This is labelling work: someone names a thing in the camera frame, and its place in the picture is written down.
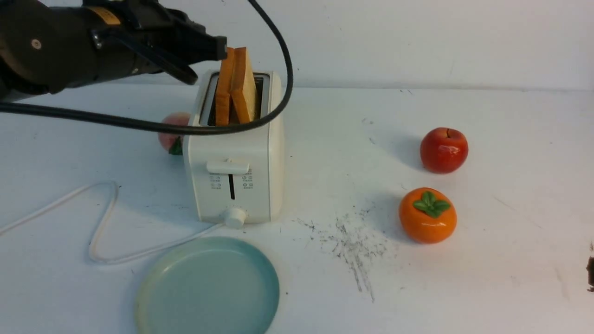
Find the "white toaster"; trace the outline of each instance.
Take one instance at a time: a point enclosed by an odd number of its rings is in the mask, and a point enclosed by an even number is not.
[[[280,103],[280,77],[273,71],[254,72],[254,77],[263,117]],[[202,76],[190,125],[214,126],[218,79],[218,71]],[[280,214],[285,178],[282,114],[241,133],[185,136],[184,163],[198,220],[232,228],[273,221]]]

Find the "white power cord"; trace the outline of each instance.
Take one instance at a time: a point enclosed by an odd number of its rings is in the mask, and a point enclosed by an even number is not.
[[[107,226],[107,222],[109,220],[109,216],[111,215],[112,210],[113,210],[113,207],[115,206],[115,203],[116,203],[116,201],[118,199],[118,185],[116,184],[115,181],[106,181],[106,182],[99,182],[99,183],[95,183],[95,184],[91,184],[91,185],[86,185],[86,186],[80,187],[80,188],[78,188],[78,189],[70,192],[69,194],[64,195],[62,198],[58,199],[57,201],[54,201],[53,203],[51,203],[51,204],[49,204],[49,205],[47,205],[47,206],[45,206],[45,207],[43,207],[43,208],[41,208],[41,209],[33,212],[32,214],[30,214],[30,215],[28,215],[26,217],[23,217],[23,218],[15,221],[15,222],[12,222],[10,224],[7,224],[7,225],[3,226],[2,228],[0,228],[0,237],[4,233],[12,230],[13,228],[15,228],[15,227],[17,227],[17,226],[19,226],[21,224],[24,224],[24,223],[26,223],[26,222],[28,222],[30,220],[33,220],[33,219],[35,219],[35,218],[37,218],[37,217],[45,214],[46,212],[49,212],[49,211],[51,211],[53,209],[56,209],[57,207],[59,207],[60,205],[66,203],[67,201],[71,200],[72,198],[76,197],[80,193],[82,193],[82,192],[84,192],[84,191],[86,191],[88,189],[91,189],[91,188],[93,188],[95,186],[98,186],[98,185],[111,185],[111,187],[112,187],[112,193],[111,193],[111,198],[109,200],[109,205],[108,205],[107,209],[105,210],[103,216],[101,217],[101,221],[99,223],[99,226],[97,226],[97,229],[95,230],[95,233],[93,234],[93,237],[91,239],[91,243],[89,244],[89,258],[92,261],[95,261],[97,263],[101,263],[101,264],[119,264],[119,263],[124,263],[124,262],[131,261],[131,260],[135,260],[135,259],[138,259],[140,257],[147,256],[149,254],[153,254],[153,253],[156,253],[158,251],[165,250],[167,248],[171,248],[171,247],[174,247],[174,246],[177,246],[177,245],[181,245],[183,243],[186,243],[188,241],[191,241],[193,239],[196,239],[198,237],[201,237],[202,235],[205,235],[206,233],[212,232],[215,229],[223,226],[223,224],[215,224],[215,225],[213,225],[213,226],[211,226],[211,227],[209,227],[209,228],[207,228],[207,229],[205,229],[203,231],[200,231],[198,233],[192,234],[192,235],[190,235],[188,237],[181,238],[179,240],[174,240],[174,241],[171,241],[171,242],[167,242],[166,244],[162,244],[162,245],[158,245],[158,246],[146,248],[146,249],[143,249],[143,250],[140,250],[140,251],[133,252],[131,254],[126,254],[126,255],[118,256],[118,257],[113,257],[111,259],[106,258],[106,257],[103,257],[103,256],[101,256],[97,252],[97,245],[99,243],[99,239],[101,239],[101,236],[103,235],[103,230],[105,229],[105,226]]]

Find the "white table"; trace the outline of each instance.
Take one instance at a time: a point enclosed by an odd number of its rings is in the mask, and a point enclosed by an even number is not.
[[[31,102],[160,121],[189,110],[196,92],[106,84]],[[269,333],[586,333],[593,108],[591,93],[296,89],[282,217],[211,235],[248,241],[275,265],[282,295]],[[450,175],[420,167],[420,139],[439,126],[469,139]],[[122,187],[104,254],[208,226],[193,221],[183,161],[156,134],[0,114],[0,223],[106,180]],[[416,187],[457,209],[440,244],[414,244],[400,228],[399,198]],[[108,195],[91,189],[0,238],[1,333],[135,332],[136,290],[162,254],[86,259]]]

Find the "plate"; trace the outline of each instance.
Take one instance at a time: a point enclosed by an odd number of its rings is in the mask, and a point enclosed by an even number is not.
[[[234,238],[199,238],[165,254],[142,282],[139,334],[262,334],[279,305],[268,258]]]

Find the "fake fruit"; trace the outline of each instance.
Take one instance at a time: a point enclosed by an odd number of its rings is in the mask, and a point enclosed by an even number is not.
[[[460,131],[449,128],[431,130],[421,142],[423,166],[438,174],[460,168],[468,157],[468,142]]]
[[[172,125],[188,125],[190,114],[176,112],[165,117],[161,123]],[[170,155],[182,155],[184,137],[178,134],[159,133],[159,143]]]
[[[435,244],[455,230],[457,216],[451,201],[431,188],[415,189],[402,199],[398,211],[406,234],[421,244]]]

